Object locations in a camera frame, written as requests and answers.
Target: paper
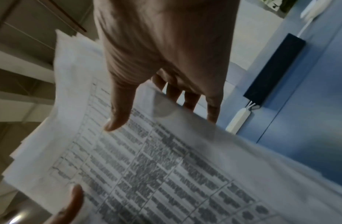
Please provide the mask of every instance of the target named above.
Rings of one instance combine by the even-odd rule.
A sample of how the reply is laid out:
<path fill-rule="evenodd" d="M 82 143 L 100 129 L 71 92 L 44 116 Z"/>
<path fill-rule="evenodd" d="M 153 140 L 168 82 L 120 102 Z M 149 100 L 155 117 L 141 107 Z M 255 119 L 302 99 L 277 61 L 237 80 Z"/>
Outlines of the paper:
<path fill-rule="evenodd" d="M 110 116 L 102 49 L 58 32 L 56 103 L 5 180 L 51 213 L 85 191 L 77 221 L 133 224 L 342 223 L 342 196 L 266 149 L 183 110 L 148 84 L 128 123 Z"/>

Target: blue surface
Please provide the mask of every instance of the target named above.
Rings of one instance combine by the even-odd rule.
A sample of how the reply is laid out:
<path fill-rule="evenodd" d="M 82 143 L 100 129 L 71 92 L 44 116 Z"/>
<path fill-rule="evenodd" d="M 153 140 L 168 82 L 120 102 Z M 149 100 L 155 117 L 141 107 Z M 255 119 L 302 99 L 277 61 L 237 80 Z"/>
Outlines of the blue surface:
<path fill-rule="evenodd" d="M 285 35 L 297 34 L 296 3 L 263 49 L 248 75 L 225 101 L 218 125 L 225 128 L 248 100 L 242 97 Z M 342 185 L 342 0 L 335 0 L 302 36 L 308 44 L 261 109 L 238 135 L 320 171 Z"/>

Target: human hand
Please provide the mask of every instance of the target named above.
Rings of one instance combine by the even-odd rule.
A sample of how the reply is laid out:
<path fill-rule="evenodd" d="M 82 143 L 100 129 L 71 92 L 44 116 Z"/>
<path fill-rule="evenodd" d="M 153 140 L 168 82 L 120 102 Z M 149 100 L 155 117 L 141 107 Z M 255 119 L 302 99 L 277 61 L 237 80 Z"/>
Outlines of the human hand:
<path fill-rule="evenodd" d="M 201 95 L 216 122 L 223 99 L 239 0 L 94 0 L 95 23 L 111 76 L 112 118 L 106 131 L 128 121 L 137 87 L 152 79 L 184 107 Z"/>
<path fill-rule="evenodd" d="M 69 205 L 56 215 L 52 216 L 45 224 L 70 224 L 79 213 L 84 202 L 84 192 L 80 185 L 75 185 L 71 191 Z"/>

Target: white paper sheet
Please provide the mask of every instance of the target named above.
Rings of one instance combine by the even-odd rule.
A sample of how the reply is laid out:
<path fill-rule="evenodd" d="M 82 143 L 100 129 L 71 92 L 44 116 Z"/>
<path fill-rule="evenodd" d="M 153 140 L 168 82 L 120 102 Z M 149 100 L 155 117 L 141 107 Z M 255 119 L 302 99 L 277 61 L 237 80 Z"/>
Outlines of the white paper sheet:
<path fill-rule="evenodd" d="M 309 172 L 216 128 L 144 84 L 128 123 L 110 116 L 100 46 L 58 32 L 56 103 L 23 141 L 5 180 L 51 213 L 69 185 L 86 223 L 342 223 L 342 196 Z"/>

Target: brown rod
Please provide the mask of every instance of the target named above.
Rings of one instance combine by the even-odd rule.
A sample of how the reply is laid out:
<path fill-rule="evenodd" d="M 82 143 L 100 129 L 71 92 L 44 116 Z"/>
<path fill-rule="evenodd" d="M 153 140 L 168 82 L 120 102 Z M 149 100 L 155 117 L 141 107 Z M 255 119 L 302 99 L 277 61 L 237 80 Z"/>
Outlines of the brown rod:
<path fill-rule="evenodd" d="M 71 17 L 67 12 L 65 12 L 57 3 L 55 3 L 53 0 L 48 0 L 52 5 L 54 5 L 59 11 L 61 11 L 66 17 L 68 17 L 75 25 L 77 25 L 80 29 L 82 29 L 84 32 L 86 30 L 77 22 L 73 17 Z"/>
<path fill-rule="evenodd" d="M 9 7 L 5 10 L 5 12 L 0 17 L 0 28 L 6 19 L 10 16 L 12 11 L 16 8 L 16 6 L 21 2 L 21 0 L 14 0 Z"/>

